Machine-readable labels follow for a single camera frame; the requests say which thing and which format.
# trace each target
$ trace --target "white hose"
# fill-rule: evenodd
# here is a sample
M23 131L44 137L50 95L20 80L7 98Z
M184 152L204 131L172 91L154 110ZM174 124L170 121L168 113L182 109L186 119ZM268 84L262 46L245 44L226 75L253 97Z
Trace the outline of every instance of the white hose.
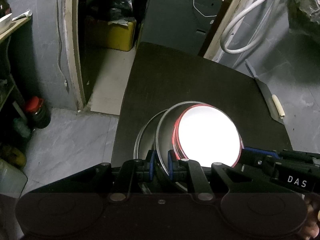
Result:
M228 49L226 48L226 38L229 34L229 32L232 30L232 28L236 25L238 21L240 21L244 16L246 16L250 11L252 11L254 8L256 8L258 5L262 4L265 0L256 0L252 5L250 5L248 8L244 9L242 12L240 12L236 17L234 17L231 22L227 25L227 27L224 29L221 37L220 37L220 46L222 50L226 53L229 54L237 54L237 53L242 53L245 52L255 45L257 45L260 41L261 38L263 37L265 31L260 34L255 40L253 40L251 43L249 43L247 46L244 46L243 48L240 49ZM270 12L270 15L268 17L268 20L265 24L265 30L267 30L268 25L270 22L273 20L274 16L276 15L277 8L279 6L280 0L274 0L272 10Z

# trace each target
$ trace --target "yellow box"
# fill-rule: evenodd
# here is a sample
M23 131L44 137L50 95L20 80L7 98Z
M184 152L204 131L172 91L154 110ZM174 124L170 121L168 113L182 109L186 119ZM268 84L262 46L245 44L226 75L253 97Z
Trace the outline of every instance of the yellow box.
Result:
M128 26L87 17L85 36L89 44L129 51L133 46L136 20Z

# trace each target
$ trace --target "floor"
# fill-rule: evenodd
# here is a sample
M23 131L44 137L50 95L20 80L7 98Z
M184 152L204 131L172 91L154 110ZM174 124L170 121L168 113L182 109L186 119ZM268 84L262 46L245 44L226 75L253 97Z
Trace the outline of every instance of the floor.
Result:
M86 60L100 66L89 102L91 111L120 114L135 54L135 47L129 52L116 49L87 48Z
M111 162L118 116L53 108L51 122L36 129L26 150L22 195L101 162ZM0 212L10 240L22 232L14 216L16 200L0 195Z

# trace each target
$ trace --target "white plate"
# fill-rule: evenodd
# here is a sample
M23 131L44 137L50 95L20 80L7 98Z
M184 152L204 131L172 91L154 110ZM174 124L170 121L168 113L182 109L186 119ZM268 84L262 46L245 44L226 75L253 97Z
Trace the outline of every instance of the white plate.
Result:
M186 156L203 167L211 167L215 162L234 166L242 148L234 123L225 113L208 105L186 110L179 122L178 141Z

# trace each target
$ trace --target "tabletop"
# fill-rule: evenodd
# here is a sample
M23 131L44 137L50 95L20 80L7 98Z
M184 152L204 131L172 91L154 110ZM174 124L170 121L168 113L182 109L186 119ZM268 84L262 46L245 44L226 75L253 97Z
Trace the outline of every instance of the tabletop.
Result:
M136 137L151 117L189 100L226 113L245 147L292 150L285 126L271 118L254 79L199 56L141 42L122 101L112 166L133 158Z

